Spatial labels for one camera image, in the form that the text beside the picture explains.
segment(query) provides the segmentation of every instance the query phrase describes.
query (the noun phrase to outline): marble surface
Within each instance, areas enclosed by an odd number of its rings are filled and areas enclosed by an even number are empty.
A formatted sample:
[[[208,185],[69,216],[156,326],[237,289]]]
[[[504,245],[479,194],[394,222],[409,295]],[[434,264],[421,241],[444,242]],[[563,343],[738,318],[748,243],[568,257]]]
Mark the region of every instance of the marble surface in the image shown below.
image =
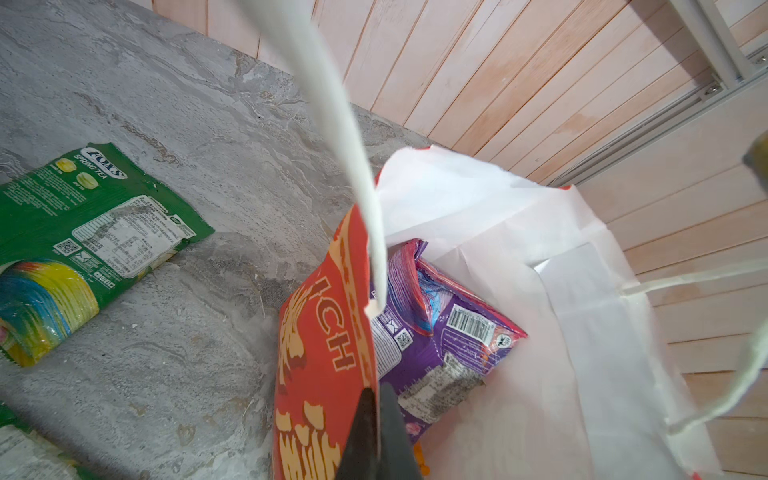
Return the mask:
[[[427,140],[357,110],[372,162]],[[289,75],[125,0],[0,0],[0,182],[114,142],[217,232],[0,399],[104,478],[269,478],[277,311],[352,203]]]

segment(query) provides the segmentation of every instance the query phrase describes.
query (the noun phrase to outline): wooden wall panel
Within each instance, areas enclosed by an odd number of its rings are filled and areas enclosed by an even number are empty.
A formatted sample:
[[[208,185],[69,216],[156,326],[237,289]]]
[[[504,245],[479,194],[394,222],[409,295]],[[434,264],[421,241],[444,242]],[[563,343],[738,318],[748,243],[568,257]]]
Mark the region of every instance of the wooden wall panel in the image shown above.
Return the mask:
[[[656,307],[668,342],[752,333],[768,318],[768,285]]]
[[[768,421],[765,419],[715,419],[707,423],[723,470],[768,475]]]
[[[736,369],[739,353],[748,336],[720,336],[671,343],[669,348],[681,373],[729,372]]]
[[[645,273],[766,237],[768,200],[763,200],[630,248],[624,254],[635,273]]]
[[[405,123],[429,135],[528,0],[484,0]]]
[[[699,407],[706,406],[724,394],[732,379],[732,372],[685,375],[690,394]],[[768,371],[763,370],[760,373],[760,377],[750,391],[735,409],[727,413],[727,416],[768,419]]]
[[[495,157],[664,3],[665,0],[633,0],[622,8],[475,156],[485,161]]]
[[[207,35],[207,0],[152,0],[152,2],[156,13]]]
[[[508,169],[514,167],[523,155],[533,150],[565,120],[576,114],[589,101],[643,61],[682,28],[680,19],[671,5],[663,6],[579,79],[544,113],[535,118],[492,159],[492,162]]]
[[[746,17],[766,0],[717,0],[715,5],[729,27]]]
[[[528,178],[543,185],[550,184],[555,178],[578,165],[593,152],[599,151],[605,145],[687,96],[690,92],[710,83],[712,72],[708,67],[694,78],[689,79],[693,69],[689,70],[687,66],[702,60],[703,54],[700,51],[683,60],[680,65],[662,75],[661,78],[624,102],[607,117],[590,127],[589,130],[576,137],[565,148],[552,156],[549,161],[528,175]]]
[[[425,5],[425,0],[373,4],[344,80],[353,103],[371,109]]]
[[[755,204],[765,197],[752,171],[737,165],[607,225],[626,250]]]
[[[730,28],[739,45],[745,45],[766,30],[768,30],[768,2],[752,10]]]
[[[538,182],[710,80],[666,0],[297,1],[353,103]],[[234,2],[154,10],[288,71]],[[766,0],[717,7],[745,50],[768,41]]]
[[[531,0],[429,138],[453,147],[579,3],[578,0]]]
[[[428,0],[372,112],[404,124],[479,6],[479,0]]]
[[[259,32],[232,0],[208,0],[208,35],[251,57],[259,54]]]
[[[517,152],[514,157],[520,158],[520,161],[510,168],[510,171],[527,177],[539,166],[548,163],[550,158],[586,130],[675,67],[683,68],[687,73],[687,80],[698,75],[707,67],[707,63],[703,58],[693,56],[697,48],[696,42],[688,31],[679,30],[664,45],[654,50],[581,110],[570,116],[529,153],[523,156],[522,152]],[[678,58],[686,58],[687,61],[680,62]],[[506,151],[507,148],[502,151],[500,156],[505,155]]]
[[[317,0],[313,18],[344,75],[355,54],[374,0]]]
[[[584,0],[453,146],[476,154],[621,9],[624,0]]]
[[[579,191],[611,222],[740,164],[766,125],[768,81],[759,81],[579,185]]]
[[[662,268],[642,273],[637,276],[641,282],[667,278],[669,276],[684,275],[686,273],[703,272],[721,268],[734,263],[749,262],[768,257],[768,239],[755,240],[743,243],[738,247],[720,250],[715,253],[696,257],[684,262],[673,263]],[[648,293],[648,299],[654,306],[668,303],[684,302],[694,298],[701,298],[715,293],[732,292],[734,290],[748,288],[755,285],[768,283],[768,271],[748,273],[732,276],[709,282],[692,283],[690,285],[673,286],[655,292]]]

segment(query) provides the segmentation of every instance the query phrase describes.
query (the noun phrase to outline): black tongs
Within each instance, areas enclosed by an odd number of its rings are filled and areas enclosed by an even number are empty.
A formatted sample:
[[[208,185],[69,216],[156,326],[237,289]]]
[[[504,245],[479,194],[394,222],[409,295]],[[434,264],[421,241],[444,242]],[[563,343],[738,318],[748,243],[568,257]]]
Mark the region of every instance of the black tongs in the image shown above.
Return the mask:
[[[367,388],[360,393],[336,480],[422,479],[390,384],[381,384],[379,399],[380,412],[373,390]]]

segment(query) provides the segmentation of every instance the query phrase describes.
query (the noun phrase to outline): rainbow candy packaging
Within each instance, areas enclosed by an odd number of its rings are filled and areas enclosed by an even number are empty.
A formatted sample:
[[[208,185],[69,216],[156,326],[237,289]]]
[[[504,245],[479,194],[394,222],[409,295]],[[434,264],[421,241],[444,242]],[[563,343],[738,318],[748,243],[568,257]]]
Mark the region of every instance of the rainbow candy packaging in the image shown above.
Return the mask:
[[[113,144],[0,185],[0,346],[34,365],[100,308],[213,229]]]

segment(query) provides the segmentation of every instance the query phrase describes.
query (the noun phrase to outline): purple snack bag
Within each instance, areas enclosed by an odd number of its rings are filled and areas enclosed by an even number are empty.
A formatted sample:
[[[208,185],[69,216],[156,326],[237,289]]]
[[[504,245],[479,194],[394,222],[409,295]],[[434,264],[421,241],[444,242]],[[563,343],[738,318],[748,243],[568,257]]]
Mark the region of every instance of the purple snack bag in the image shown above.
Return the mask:
[[[413,443],[467,398],[525,332],[421,260],[414,239],[389,259],[389,296],[371,322],[379,382],[392,385]]]

